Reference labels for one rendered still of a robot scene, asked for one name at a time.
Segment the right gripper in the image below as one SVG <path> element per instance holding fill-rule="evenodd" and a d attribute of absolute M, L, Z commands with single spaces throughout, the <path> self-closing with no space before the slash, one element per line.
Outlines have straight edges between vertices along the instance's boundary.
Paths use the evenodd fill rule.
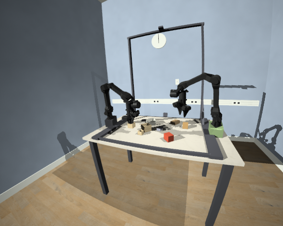
<path fill-rule="evenodd" d="M 130 116 L 131 110 L 133 111 L 134 108 L 126 108 L 127 114 L 122 117 L 122 120 L 127 120 L 129 124 L 133 124 L 133 120 L 135 116 Z"/>

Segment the red-orange block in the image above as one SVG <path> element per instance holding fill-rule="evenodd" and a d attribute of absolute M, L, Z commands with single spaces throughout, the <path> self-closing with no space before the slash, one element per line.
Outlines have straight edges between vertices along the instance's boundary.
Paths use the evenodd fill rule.
<path fill-rule="evenodd" d="M 174 141 L 174 135 L 170 132 L 164 133 L 164 140 L 166 140 L 167 142 L 172 142 Z"/>

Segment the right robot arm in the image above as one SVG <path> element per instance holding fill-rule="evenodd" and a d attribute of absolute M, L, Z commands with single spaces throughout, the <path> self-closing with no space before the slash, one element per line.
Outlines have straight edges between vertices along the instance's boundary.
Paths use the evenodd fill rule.
<path fill-rule="evenodd" d="M 110 98 L 109 98 L 109 90 L 113 90 L 115 93 L 117 93 L 121 99 L 124 101 L 124 103 L 126 103 L 126 108 L 140 108 L 141 107 L 141 103 L 138 100 L 135 100 L 130 93 L 121 90 L 119 87 L 117 87 L 116 85 L 114 85 L 114 83 L 106 83 L 104 85 L 100 86 L 101 88 L 101 92 L 104 94 L 104 99 L 105 99 L 105 112 L 104 114 L 107 115 L 107 119 L 111 120 L 114 117 L 112 116 L 112 112 L 113 112 L 113 106 L 110 105 Z M 130 100 L 131 99 L 131 100 Z M 129 101 L 130 100 L 130 101 Z M 130 116 L 139 116 L 140 111 L 139 110 L 131 110 L 130 112 Z"/>

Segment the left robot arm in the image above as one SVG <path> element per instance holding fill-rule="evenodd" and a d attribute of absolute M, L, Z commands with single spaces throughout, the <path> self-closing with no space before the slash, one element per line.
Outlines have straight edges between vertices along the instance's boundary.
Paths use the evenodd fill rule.
<path fill-rule="evenodd" d="M 170 97 L 174 97 L 177 98 L 179 96 L 179 98 L 186 98 L 186 92 L 188 92 L 188 90 L 184 90 L 186 89 L 188 86 L 199 82 L 201 80 L 206 80 L 210 83 L 212 83 L 212 87 L 213 87 L 213 107 L 211 107 L 211 115 L 213 118 L 212 121 L 212 125 L 217 128 L 222 126 L 221 122 L 222 122 L 222 114 L 220 113 L 220 108 L 219 108 L 219 87 L 220 87 L 220 82 L 221 82 L 221 77 L 219 75 L 213 75 L 213 74 L 208 74 L 208 73 L 202 73 L 198 76 L 196 76 L 195 78 L 192 78 L 188 81 L 183 81 L 180 84 L 178 84 L 177 89 L 176 90 L 170 90 Z M 182 102 L 181 101 L 177 101 L 172 103 L 173 107 L 178 107 L 178 106 L 182 106 Z"/>

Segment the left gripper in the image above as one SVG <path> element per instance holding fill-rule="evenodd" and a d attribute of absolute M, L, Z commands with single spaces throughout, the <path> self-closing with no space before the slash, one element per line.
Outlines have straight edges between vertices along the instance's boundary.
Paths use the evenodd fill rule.
<path fill-rule="evenodd" d="M 183 111 L 183 116 L 186 117 L 188 111 L 191 110 L 191 107 L 186 104 L 186 101 L 187 101 L 186 98 L 179 98 L 178 100 L 182 102 L 182 106 L 177 107 L 179 115 L 181 115 L 181 112 Z"/>

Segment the tan cardboard cube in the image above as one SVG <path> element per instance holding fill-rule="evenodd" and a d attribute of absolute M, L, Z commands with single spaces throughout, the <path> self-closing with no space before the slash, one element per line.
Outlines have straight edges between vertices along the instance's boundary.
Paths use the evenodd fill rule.
<path fill-rule="evenodd" d="M 182 129 L 188 129 L 188 122 L 183 122 L 183 127 Z"/>

